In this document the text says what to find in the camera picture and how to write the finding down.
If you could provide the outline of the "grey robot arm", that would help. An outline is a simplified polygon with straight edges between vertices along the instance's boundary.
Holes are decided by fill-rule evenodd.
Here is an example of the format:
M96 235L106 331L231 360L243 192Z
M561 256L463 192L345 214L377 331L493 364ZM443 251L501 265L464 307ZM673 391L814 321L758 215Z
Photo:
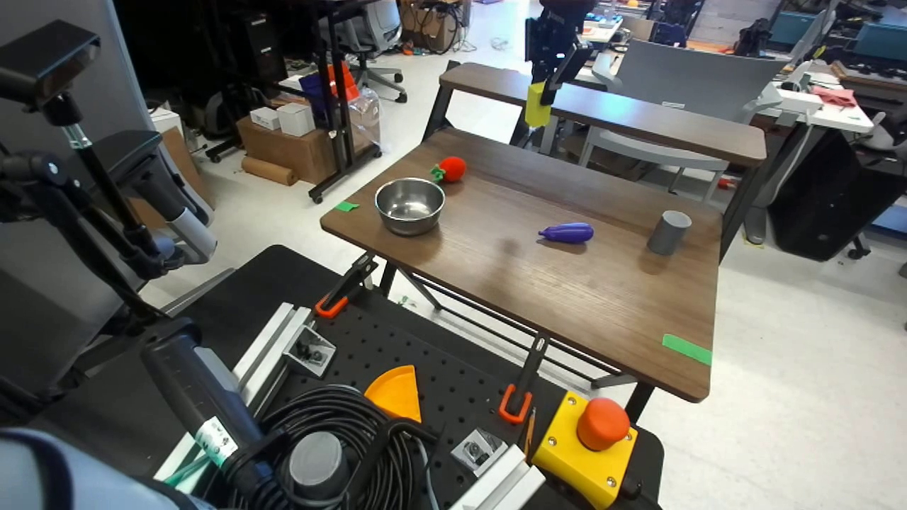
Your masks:
M48 115L48 123L75 132L75 154L96 174L112 202L119 202L119 190L109 177L109 167L95 151L95 143L82 136L79 115L65 88L96 55L100 37L65 20L41 27L21 39L4 45L4 66L28 68L26 76L62 81L43 86L26 86L26 98L17 98L17 86L4 86L4 99L24 102ZM82 184L59 170L59 161L46 154L4 157L4 178L24 184L32 202L32 214L48 219L69 241L75 256L100 280L106 280L119 302L131 309L141 347L141 364L154 377L160 394L167 401L184 432L205 450L202 457L216 464L225 483L225 497L232 497L232 510L415 510L419 491L436 504L430 486L430 445L443 443L430 426L419 419L392 413L362 391L337 384L321 384L303 391L296 402L274 409L267 418L255 418L242 396L242 387L222 360L202 348L202 331L188 319L167 319L148 307L119 266L96 248L95 235L82 231L79 215L95 221L95 231L109 235L109 243L119 251L121 262L140 279L155 279L167 269L167 256L155 251L141 226L137 235L129 231L121 239L109 219L82 192ZM513 435L484 436L500 440L483 457L480 483L464 497L490 483L505 487L505 464L525 469L525 480L510 497L490 504L490 510L517 510L540 493L544 486L540 432L532 419L522 426L520 443ZM300 486L291 469L341 469L328 470L321 486Z

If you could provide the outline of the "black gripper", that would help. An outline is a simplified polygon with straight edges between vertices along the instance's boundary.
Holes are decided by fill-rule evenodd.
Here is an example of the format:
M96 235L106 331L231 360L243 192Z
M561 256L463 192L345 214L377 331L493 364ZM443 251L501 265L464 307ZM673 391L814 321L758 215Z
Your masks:
M525 59L535 82L551 76L566 82L579 75L591 56L591 51L579 45L579 35L596 3L599 0L541 0L541 14L525 20Z

